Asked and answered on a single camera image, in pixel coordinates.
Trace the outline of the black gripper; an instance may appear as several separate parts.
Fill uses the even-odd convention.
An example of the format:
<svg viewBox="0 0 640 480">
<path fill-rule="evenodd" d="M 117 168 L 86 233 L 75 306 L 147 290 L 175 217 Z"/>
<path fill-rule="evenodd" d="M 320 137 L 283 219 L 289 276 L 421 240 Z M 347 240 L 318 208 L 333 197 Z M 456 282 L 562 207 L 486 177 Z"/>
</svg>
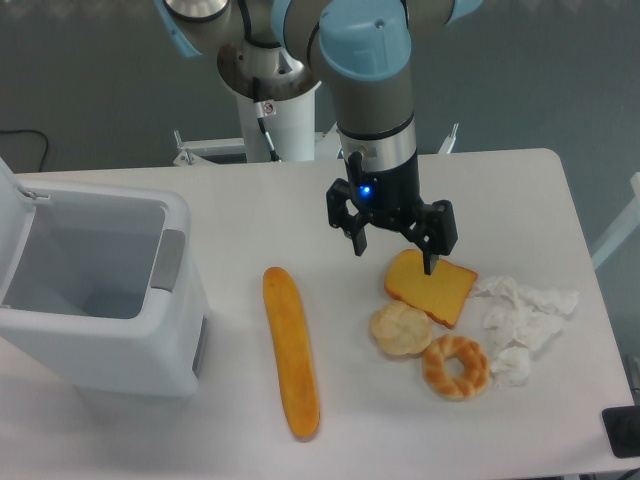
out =
<svg viewBox="0 0 640 480">
<path fill-rule="evenodd" d="M 417 153 L 389 170 L 367 172 L 361 153 L 346 160 L 348 182 L 336 179 L 326 192 L 328 222 L 351 240 L 354 254 L 367 248 L 365 227 L 399 231 L 423 255 L 424 273 L 431 275 L 441 256 L 451 254 L 458 232 L 449 200 L 432 204 L 420 197 Z M 350 201 L 358 210 L 348 211 Z"/>
</svg>

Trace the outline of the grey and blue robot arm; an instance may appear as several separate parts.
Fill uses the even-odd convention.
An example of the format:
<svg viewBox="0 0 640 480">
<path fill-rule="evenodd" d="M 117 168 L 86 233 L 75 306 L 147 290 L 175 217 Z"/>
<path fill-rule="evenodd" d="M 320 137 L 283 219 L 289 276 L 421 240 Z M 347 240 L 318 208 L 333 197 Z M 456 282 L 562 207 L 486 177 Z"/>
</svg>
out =
<svg viewBox="0 0 640 480">
<path fill-rule="evenodd" d="M 326 194 L 328 221 L 356 254 L 365 227 L 397 232 L 431 274 L 457 238 L 453 207 L 421 199 L 410 59 L 412 36 L 452 23 L 474 1 L 160 1 L 169 32 L 215 57 L 248 99 L 262 136 L 279 102 L 326 86 L 347 175 Z"/>
</svg>

